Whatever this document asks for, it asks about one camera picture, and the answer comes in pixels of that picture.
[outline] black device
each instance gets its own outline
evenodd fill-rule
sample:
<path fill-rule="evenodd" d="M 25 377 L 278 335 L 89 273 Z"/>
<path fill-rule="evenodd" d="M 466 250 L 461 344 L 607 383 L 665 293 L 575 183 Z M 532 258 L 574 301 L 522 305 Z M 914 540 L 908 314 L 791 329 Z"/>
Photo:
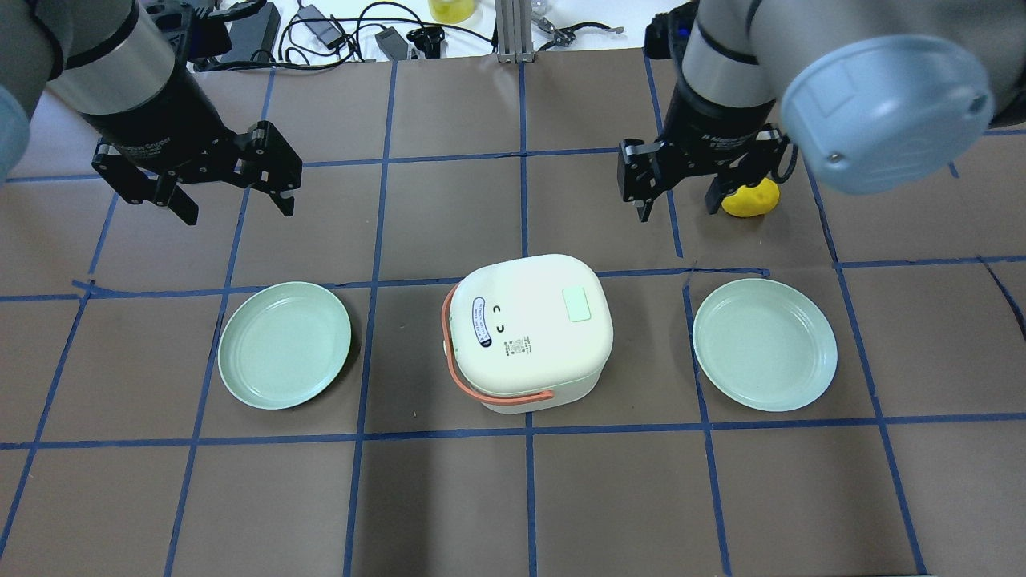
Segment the black device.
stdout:
<path fill-rule="evenodd" d="M 313 4 L 307 4 L 300 8 L 300 11 L 295 12 L 295 16 L 302 21 L 303 24 L 310 29 L 310 32 L 321 41 L 328 49 L 336 49 L 346 41 L 346 37 L 342 32 L 334 27 L 333 24 L 327 22 L 324 14 L 317 9 Z"/>
<path fill-rule="evenodd" d="M 281 26 L 281 14 L 271 2 L 264 4 L 251 16 L 234 21 L 229 36 L 232 39 L 232 49 L 224 56 L 223 62 L 270 62 L 274 54 L 274 39 L 278 36 Z"/>
<path fill-rule="evenodd" d="M 389 60 L 404 61 L 409 57 L 409 44 L 402 39 L 402 35 L 395 28 L 389 27 L 374 34 L 374 40 Z"/>
<path fill-rule="evenodd" d="M 426 59 L 442 57 L 442 41 L 445 40 L 445 30 L 440 26 L 425 26 L 409 31 L 406 39 L 424 52 Z"/>

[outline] yellow container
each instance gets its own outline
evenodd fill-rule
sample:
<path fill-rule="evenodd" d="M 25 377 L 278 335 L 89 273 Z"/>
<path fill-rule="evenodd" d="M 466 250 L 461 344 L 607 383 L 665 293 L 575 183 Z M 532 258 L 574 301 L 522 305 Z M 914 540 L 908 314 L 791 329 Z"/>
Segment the yellow container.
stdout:
<path fill-rule="evenodd" d="M 442 24 L 457 24 L 474 13 L 474 0 L 428 0 L 431 17 Z"/>

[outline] metal stand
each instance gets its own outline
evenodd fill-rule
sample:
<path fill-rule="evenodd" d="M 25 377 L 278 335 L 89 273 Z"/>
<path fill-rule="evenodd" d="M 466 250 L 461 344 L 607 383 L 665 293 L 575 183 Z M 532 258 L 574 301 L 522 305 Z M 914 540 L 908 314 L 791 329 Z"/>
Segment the metal stand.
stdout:
<path fill-rule="evenodd" d="M 535 62 L 529 0 L 496 0 L 496 30 L 499 62 Z"/>

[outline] green button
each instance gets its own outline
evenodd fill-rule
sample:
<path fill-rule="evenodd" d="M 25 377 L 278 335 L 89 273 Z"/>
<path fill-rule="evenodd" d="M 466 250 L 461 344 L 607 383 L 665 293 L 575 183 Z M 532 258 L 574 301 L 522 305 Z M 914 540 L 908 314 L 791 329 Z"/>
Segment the green button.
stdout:
<path fill-rule="evenodd" d="M 584 295 L 584 286 L 563 288 L 563 303 L 566 305 L 566 316 L 570 318 L 570 322 L 591 318 L 591 309 L 588 308 L 588 297 Z"/>

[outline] green plate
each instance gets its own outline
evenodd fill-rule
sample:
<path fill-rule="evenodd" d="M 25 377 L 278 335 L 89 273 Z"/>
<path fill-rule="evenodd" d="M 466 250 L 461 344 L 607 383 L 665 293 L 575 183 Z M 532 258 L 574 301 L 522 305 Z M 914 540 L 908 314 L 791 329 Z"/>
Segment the green plate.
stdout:
<path fill-rule="evenodd" d="M 327 387 L 349 354 L 349 313 L 328 290 L 284 282 L 256 293 L 228 320 L 218 370 L 228 390 L 258 409 L 286 409 Z"/>
<path fill-rule="evenodd" d="M 712 384 L 752 409 L 800 409 L 827 390 L 837 369 L 823 312 L 774 280 L 743 278 L 713 291 L 695 315 L 694 335 Z"/>

